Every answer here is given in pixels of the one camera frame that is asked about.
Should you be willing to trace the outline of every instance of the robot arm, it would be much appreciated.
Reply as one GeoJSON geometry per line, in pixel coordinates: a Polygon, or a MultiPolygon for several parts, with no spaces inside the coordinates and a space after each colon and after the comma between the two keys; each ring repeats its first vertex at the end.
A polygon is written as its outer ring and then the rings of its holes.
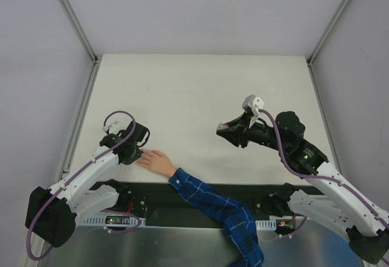
{"type": "Polygon", "coordinates": [[[80,223],[101,210],[128,210],[128,201],[131,200],[129,191],[115,180],[106,181],[96,191],[87,192],[119,164],[129,165],[140,158],[142,153],[138,143],[148,133],[144,145],[150,132],[133,121],[118,134],[110,134],[109,128],[106,133],[84,166],[48,189],[36,188],[30,196],[26,227],[32,227],[32,232],[53,247],[65,244],[80,223]]]}
{"type": "Polygon", "coordinates": [[[261,203],[262,210],[278,216],[293,211],[312,218],[347,240],[363,260],[377,264],[389,249],[389,213],[368,200],[316,146],[303,138],[305,126],[294,112],[282,112],[272,120],[277,126],[275,130],[260,119],[261,113],[271,117],[262,107],[258,97],[249,96],[243,103],[243,115],[220,123],[217,135],[236,147],[244,148],[251,141],[274,150],[282,149],[280,156],[286,168],[330,199],[315,199],[285,184],[279,193],[261,203]]]}

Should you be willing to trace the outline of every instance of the blue plaid shirt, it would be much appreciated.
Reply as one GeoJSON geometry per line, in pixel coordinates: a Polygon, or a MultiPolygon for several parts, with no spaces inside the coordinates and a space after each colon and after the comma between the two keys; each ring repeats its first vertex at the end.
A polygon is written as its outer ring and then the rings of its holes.
{"type": "Polygon", "coordinates": [[[221,222],[227,236],[238,247],[242,260],[230,267],[261,267],[264,256],[258,245],[253,215],[245,204],[220,195],[211,186],[178,168],[169,183],[181,197],[209,217],[221,222]]]}

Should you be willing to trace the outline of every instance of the fingers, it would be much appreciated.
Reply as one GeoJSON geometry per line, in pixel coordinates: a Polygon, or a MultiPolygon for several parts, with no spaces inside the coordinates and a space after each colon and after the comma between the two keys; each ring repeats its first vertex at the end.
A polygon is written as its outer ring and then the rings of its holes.
{"type": "Polygon", "coordinates": [[[152,158],[153,158],[153,157],[150,156],[150,155],[148,155],[147,153],[142,153],[141,159],[144,159],[144,160],[146,160],[146,161],[151,161],[152,158]]]}
{"type": "Polygon", "coordinates": [[[158,150],[153,150],[153,153],[158,154],[159,156],[166,156],[164,153],[161,153],[158,150]]]}
{"type": "Polygon", "coordinates": [[[153,157],[153,156],[156,155],[156,154],[153,153],[152,151],[148,151],[148,150],[142,150],[142,151],[143,151],[144,154],[147,154],[148,156],[151,156],[151,157],[153,157]]]}

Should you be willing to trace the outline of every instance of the white table surface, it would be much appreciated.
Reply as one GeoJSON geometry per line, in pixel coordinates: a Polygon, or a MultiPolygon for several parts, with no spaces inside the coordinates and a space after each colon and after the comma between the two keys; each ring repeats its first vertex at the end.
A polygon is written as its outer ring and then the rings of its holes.
{"type": "MultiPolygon", "coordinates": [[[[332,161],[317,99],[303,57],[106,54],[93,88],[71,171],[85,163],[115,110],[130,112],[151,131],[145,148],[165,152],[174,165],[208,183],[305,185],[289,174],[276,151],[250,143],[236,148],[216,135],[219,122],[242,114],[255,94],[275,117],[295,111],[305,138],[332,161]]],[[[127,127],[127,116],[113,116],[127,127]]],[[[166,182],[136,164],[120,165],[102,180],[166,182]]]]}

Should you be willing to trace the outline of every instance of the purple cable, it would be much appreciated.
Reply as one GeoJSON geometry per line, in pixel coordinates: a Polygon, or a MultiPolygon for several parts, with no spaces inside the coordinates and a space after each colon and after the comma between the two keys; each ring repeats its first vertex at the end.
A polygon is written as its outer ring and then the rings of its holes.
{"type": "Polygon", "coordinates": [[[381,260],[384,261],[384,263],[389,266],[389,261],[387,259],[382,258],[381,260]]]}
{"type": "Polygon", "coordinates": [[[307,219],[308,219],[307,217],[304,217],[304,219],[300,223],[300,225],[293,232],[291,232],[289,235],[282,235],[282,236],[278,236],[278,237],[272,238],[271,240],[268,240],[268,241],[266,241],[266,240],[261,240],[261,241],[265,241],[266,243],[270,243],[271,241],[275,241],[275,240],[277,240],[279,238],[289,238],[290,236],[294,236],[304,226],[304,224],[305,224],[307,219]]]}
{"type": "MultiPolygon", "coordinates": [[[[121,140],[120,142],[118,142],[117,144],[115,144],[113,147],[107,149],[106,151],[104,151],[103,153],[100,153],[96,158],[95,160],[98,160],[100,159],[102,156],[106,155],[107,153],[111,152],[111,151],[114,151],[115,148],[121,146],[121,144],[123,144],[124,142],[126,142],[130,137],[131,135],[134,133],[134,130],[135,130],[135,126],[136,126],[136,121],[135,121],[135,118],[128,112],[126,111],[114,111],[112,112],[110,115],[108,115],[106,117],[106,119],[104,120],[104,126],[106,125],[107,123],[107,120],[112,116],[112,115],[115,115],[115,114],[118,114],[118,113],[123,113],[123,114],[126,114],[127,116],[129,116],[132,120],[133,120],[133,126],[131,127],[131,131],[128,133],[128,135],[123,138],[123,140],[121,140]]],[[[68,186],[77,176],[79,176],[83,171],[85,171],[85,169],[87,169],[91,164],[93,164],[93,161],[89,161],[87,162],[84,166],[82,166],[81,169],[79,169],[76,174],[74,174],[69,180],[67,180],[65,182],[65,186],[68,186]]],[[[59,188],[57,190],[57,192],[55,192],[49,200],[46,201],[45,204],[43,204],[42,208],[40,208],[40,210],[38,211],[38,213],[35,215],[35,217],[33,218],[32,222],[31,222],[31,225],[29,227],[29,231],[27,232],[27,243],[26,243],[26,248],[27,248],[27,255],[30,257],[31,260],[33,261],[39,261],[41,259],[43,259],[44,257],[46,257],[47,255],[49,255],[50,251],[52,250],[52,246],[50,246],[50,248],[40,257],[35,257],[33,254],[32,254],[32,251],[31,251],[31,236],[32,236],[32,230],[33,228],[35,227],[35,224],[36,222],[38,221],[39,217],[42,215],[42,213],[45,211],[45,209],[49,206],[49,204],[63,191],[63,188],[59,188]]]]}
{"type": "MultiPolygon", "coordinates": [[[[274,127],[274,132],[275,132],[275,136],[277,138],[277,145],[278,145],[278,152],[280,153],[280,158],[281,158],[281,161],[282,163],[284,164],[284,166],[286,167],[286,169],[292,173],[293,175],[295,176],[298,176],[300,177],[301,179],[323,179],[323,180],[328,180],[328,181],[332,181],[340,186],[343,186],[344,188],[346,188],[348,191],[350,191],[356,198],[358,198],[360,200],[360,202],[363,203],[363,205],[365,205],[367,207],[368,210],[371,211],[371,213],[377,217],[378,216],[378,212],[375,211],[374,208],[372,208],[372,206],[358,193],[356,192],[353,188],[351,188],[349,185],[346,185],[346,184],[341,184],[340,183],[340,180],[338,179],[335,179],[335,178],[332,178],[332,177],[325,177],[325,176],[314,176],[314,175],[302,175],[302,174],[299,174],[299,173],[296,173],[295,171],[293,171],[290,166],[287,164],[286,162],[286,159],[285,159],[285,155],[284,155],[284,151],[283,151],[283,147],[282,147],[282,142],[281,142],[281,136],[280,136],[280,131],[278,130],[278,127],[277,127],[277,123],[275,122],[274,118],[272,117],[272,115],[267,112],[266,110],[264,109],[259,109],[259,112],[262,112],[262,113],[265,113],[266,116],[270,119],[270,121],[272,122],[273,124],[273,127],[274,127]]],[[[386,221],[382,218],[378,218],[378,220],[389,230],[389,225],[386,223],[386,221]]]]}
{"type": "Polygon", "coordinates": [[[49,255],[50,251],[52,250],[53,246],[50,246],[48,248],[48,250],[40,257],[35,257],[34,254],[32,253],[31,251],[31,236],[32,236],[32,230],[36,224],[36,222],[38,221],[38,218],[41,216],[41,214],[44,212],[44,210],[46,209],[46,207],[55,199],[55,197],[58,196],[58,194],[61,193],[63,189],[62,188],[59,188],[57,190],[57,192],[55,192],[53,194],[53,196],[51,196],[49,198],[49,200],[46,201],[45,204],[43,204],[42,208],[40,208],[40,210],[38,211],[38,213],[35,215],[35,217],[33,218],[32,222],[31,222],[31,225],[29,227],[29,231],[27,232],[27,241],[26,241],[26,248],[27,248],[27,255],[30,257],[31,260],[33,261],[38,261],[38,260],[41,260],[43,259],[44,257],[46,257],[47,255],[49,255]]]}

